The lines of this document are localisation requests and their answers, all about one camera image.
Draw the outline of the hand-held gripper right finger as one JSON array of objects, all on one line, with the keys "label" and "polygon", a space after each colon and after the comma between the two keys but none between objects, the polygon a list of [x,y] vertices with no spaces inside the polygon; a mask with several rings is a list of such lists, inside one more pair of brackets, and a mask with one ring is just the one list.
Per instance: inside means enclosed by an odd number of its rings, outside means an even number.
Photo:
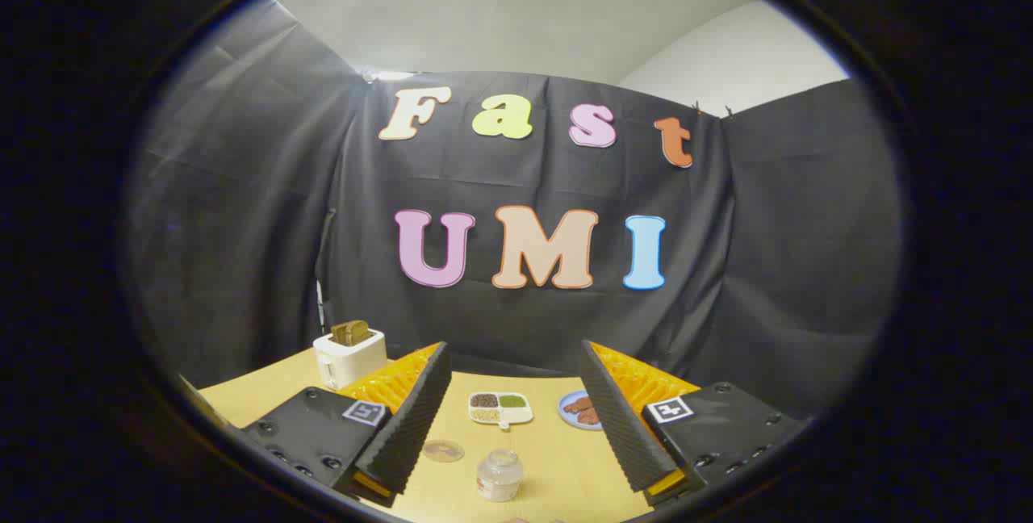
[{"label": "hand-held gripper right finger", "polygon": [[587,340],[580,349],[580,379],[606,441],[650,507],[738,478],[805,427],[733,383],[687,383]]}]

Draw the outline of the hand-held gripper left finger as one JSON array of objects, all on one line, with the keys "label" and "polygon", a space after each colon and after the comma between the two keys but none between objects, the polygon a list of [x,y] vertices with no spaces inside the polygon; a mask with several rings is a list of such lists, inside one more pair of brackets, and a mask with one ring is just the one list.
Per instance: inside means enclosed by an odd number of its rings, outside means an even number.
[{"label": "hand-held gripper left finger", "polygon": [[303,388],[242,432],[284,467],[392,507],[416,468],[451,376],[449,346],[439,341],[339,393]]}]

